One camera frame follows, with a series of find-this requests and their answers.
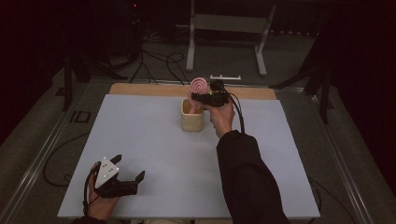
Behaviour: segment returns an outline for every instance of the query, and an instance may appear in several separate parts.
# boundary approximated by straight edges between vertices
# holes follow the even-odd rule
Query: white tabletop
[[[200,132],[181,130],[182,97],[107,95],[81,154],[58,217],[81,217],[84,182],[92,165],[121,154],[118,180],[145,179],[122,197],[113,217],[230,217],[221,190],[219,139],[205,112]],[[277,100],[240,100],[246,133],[279,185],[289,218],[319,217],[283,108]],[[240,130],[235,116],[234,128]]]

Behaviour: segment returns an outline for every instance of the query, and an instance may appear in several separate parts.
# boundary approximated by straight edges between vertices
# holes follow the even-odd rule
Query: cup
[[[204,109],[195,109],[190,114],[191,104],[188,99],[181,102],[181,128],[184,132],[200,132],[204,127]]]

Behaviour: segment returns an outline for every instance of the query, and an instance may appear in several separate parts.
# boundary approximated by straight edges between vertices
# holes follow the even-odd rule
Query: person's right hand
[[[222,107],[203,105],[210,113],[210,122],[216,129],[216,135],[221,138],[225,133],[233,130],[233,103],[229,102]]]

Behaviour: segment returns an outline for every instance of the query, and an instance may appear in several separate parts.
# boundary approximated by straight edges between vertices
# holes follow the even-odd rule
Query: pink swirl lollipop
[[[203,77],[196,77],[195,79],[192,80],[189,91],[189,102],[191,104],[191,110],[189,114],[193,114],[196,109],[199,109],[202,106],[202,104],[199,103],[198,101],[194,101],[191,99],[191,94],[193,92],[199,94],[206,94],[206,90],[207,90],[206,79],[204,79]]]

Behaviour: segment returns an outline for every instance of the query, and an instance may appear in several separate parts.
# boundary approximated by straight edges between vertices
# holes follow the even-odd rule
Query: black jacket
[[[254,137],[238,131],[226,133],[219,140],[217,152],[223,194],[233,224],[289,223],[277,183],[262,161]],[[104,222],[83,217],[73,223]]]

